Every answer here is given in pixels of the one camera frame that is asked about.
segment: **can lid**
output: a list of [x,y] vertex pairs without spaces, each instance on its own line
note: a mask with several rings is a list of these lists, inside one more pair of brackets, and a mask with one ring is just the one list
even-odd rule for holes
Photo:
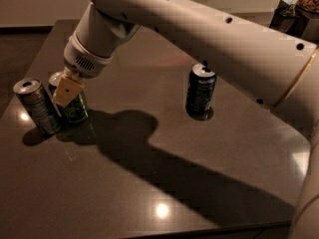
[[54,73],[54,74],[49,78],[49,84],[52,85],[52,86],[54,86],[54,87],[58,87],[62,75],[63,75],[63,71]]
[[13,87],[13,91],[15,94],[30,94],[39,89],[41,86],[41,82],[38,79],[26,78],[18,83],[16,83]]
[[192,67],[192,71],[199,77],[210,78],[215,75],[215,73],[208,67],[202,64],[196,64]]

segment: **can label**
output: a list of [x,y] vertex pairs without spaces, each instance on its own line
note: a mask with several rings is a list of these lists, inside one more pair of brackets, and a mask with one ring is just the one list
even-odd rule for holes
[[42,134],[54,134],[61,128],[57,111],[39,80],[23,79],[13,90]]
[[[49,90],[53,95],[60,82],[63,72],[53,74],[49,79]],[[80,123],[88,116],[88,105],[83,92],[79,93],[67,106],[64,108],[57,106],[64,121],[68,123]]]
[[217,75],[201,64],[189,73],[186,109],[190,114],[203,114],[210,108]]

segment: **soda can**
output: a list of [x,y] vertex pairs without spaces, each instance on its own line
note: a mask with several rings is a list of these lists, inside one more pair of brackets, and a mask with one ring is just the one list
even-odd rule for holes
[[217,74],[202,64],[196,64],[189,73],[186,110],[190,115],[201,115],[210,109]]
[[[49,90],[53,95],[56,91],[63,72],[53,74],[49,79]],[[79,93],[67,106],[64,108],[57,105],[62,119],[67,123],[80,123],[89,116],[89,108],[83,92]]]
[[42,134],[51,135],[61,128],[61,120],[42,83],[26,78],[15,84],[13,91]]

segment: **table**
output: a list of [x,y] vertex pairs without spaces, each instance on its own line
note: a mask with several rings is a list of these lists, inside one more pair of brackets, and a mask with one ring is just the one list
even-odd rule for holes
[[[55,24],[26,77],[48,86],[76,24]],[[213,117],[191,118],[195,63],[140,28],[86,80],[90,118],[49,138],[22,119],[14,97],[0,119],[1,237],[123,238],[291,220],[309,143],[221,78]]]

